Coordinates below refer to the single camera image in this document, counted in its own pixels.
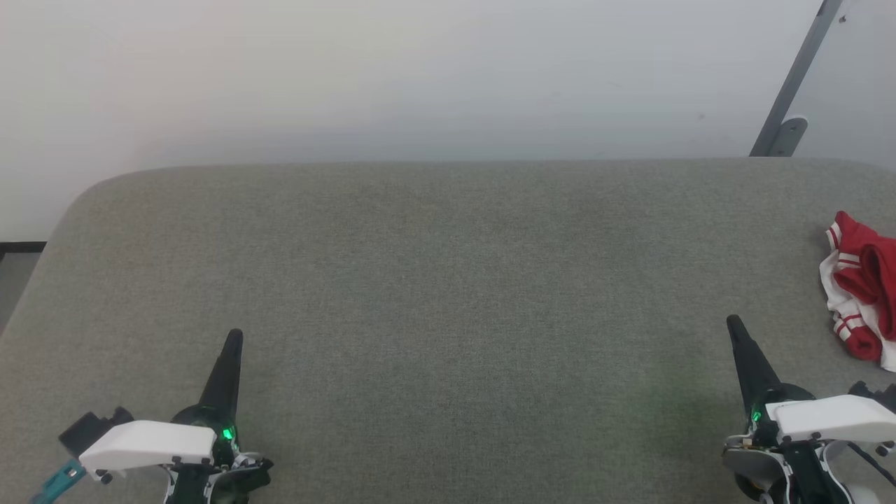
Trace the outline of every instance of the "black cable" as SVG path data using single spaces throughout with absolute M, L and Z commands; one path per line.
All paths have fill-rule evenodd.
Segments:
M 890 482 L 891 485 L 896 486 L 896 478 L 893 478 L 893 475 L 890 474 L 890 471 L 887 471 L 886 469 L 881 467 L 881 465 L 878 464 L 876 460 L 874 460 L 874 457 L 868 455 L 865 452 L 865 450 L 863 450 L 862 448 L 859 448 L 858 445 L 852 441 L 850 441 L 847 444 L 849 445 L 850 448 L 852 448 L 852 451 L 856 452 L 858 454 L 858 456 L 861 456 L 862 458 L 864 458 L 865 461 L 867 463 L 869 463 L 874 469 L 877 469 L 877 472 L 880 473 L 881 476 L 886 478 L 887 481 Z

